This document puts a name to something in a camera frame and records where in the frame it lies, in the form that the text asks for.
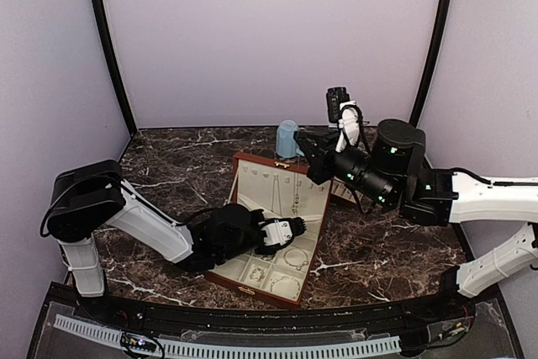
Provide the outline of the red jewelry box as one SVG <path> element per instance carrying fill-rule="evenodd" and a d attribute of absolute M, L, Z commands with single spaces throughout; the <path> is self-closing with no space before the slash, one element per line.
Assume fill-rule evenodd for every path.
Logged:
<path fill-rule="evenodd" d="M 307 167 L 238 152 L 232 203 L 262 214 L 260 250 L 250 249 L 206 273 L 225 288 L 282 309 L 297 309 L 318 250 L 332 182 L 318 185 Z"/>

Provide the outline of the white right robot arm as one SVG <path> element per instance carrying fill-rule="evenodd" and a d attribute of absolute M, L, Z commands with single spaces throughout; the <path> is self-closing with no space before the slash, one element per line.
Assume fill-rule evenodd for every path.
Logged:
<path fill-rule="evenodd" d="M 462 298 L 477 297 L 537 261 L 537 180 L 482 177 L 454 167 L 425 165 L 426 134 L 401 119 L 377 124 L 367 142 L 363 113 L 344 87 L 326 92 L 328 129 L 300 129 L 293 138 L 317 184 L 337 179 L 354 198 L 397 211 L 420 226 L 519 224 L 501 243 L 472 261 L 444 271 L 429 303 L 437 320 L 451 317 Z"/>

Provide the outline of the red jewelry display tray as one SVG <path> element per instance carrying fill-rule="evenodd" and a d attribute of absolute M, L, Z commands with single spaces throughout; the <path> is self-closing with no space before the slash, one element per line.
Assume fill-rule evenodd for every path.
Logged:
<path fill-rule="evenodd" d="M 330 202 L 345 208 L 359 208 L 359 205 L 356 203 L 356 199 L 353 197 L 352 192 L 342 181 L 336 178 L 332 181 Z"/>

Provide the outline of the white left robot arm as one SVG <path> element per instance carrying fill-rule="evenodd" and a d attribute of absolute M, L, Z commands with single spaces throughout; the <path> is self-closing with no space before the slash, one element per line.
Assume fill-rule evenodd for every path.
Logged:
<path fill-rule="evenodd" d="M 306 231 L 300 217 L 271 218 L 237 203 L 206 212 L 209 217 L 199 224 L 193 222 L 195 214 L 183 221 L 172 218 L 124 179 L 117 161 L 105 160 L 56 177 L 40 235 L 57 240 L 87 310 L 110 322 L 119 305 L 106 294 L 93 236 L 103 225 L 134 237 L 185 272 L 213 270 L 249 250 L 272 255 Z"/>

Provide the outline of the gold crystal pendant earring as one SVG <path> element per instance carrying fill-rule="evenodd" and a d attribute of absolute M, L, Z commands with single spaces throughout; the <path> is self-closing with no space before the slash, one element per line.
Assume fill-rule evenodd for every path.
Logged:
<path fill-rule="evenodd" d="M 248 274 L 246 281 L 251 284 L 262 284 L 266 277 L 266 268 L 254 267 Z"/>

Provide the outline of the light blue faceted mug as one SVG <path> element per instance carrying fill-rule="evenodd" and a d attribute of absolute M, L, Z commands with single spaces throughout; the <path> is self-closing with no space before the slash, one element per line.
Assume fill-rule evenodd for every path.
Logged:
<path fill-rule="evenodd" d="M 298 124 L 286 119 L 282 121 L 277 128 L 276 135 L 276 153 L 284 159 L 291 159 L 296 156 L 303 156 L 294 135 L 298 132 Z"/>

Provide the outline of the thin chain hung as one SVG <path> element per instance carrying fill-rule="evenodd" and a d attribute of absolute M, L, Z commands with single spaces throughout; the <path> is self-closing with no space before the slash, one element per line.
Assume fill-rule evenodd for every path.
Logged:
<path fill-rule="evenodd" d="M 299 216 L 299 204 L 300 204 L 300 188 L 302 181 L 297 179 L 293 184 L 293 203 L 291 206 L 291 213 L 293 216 Z"/>

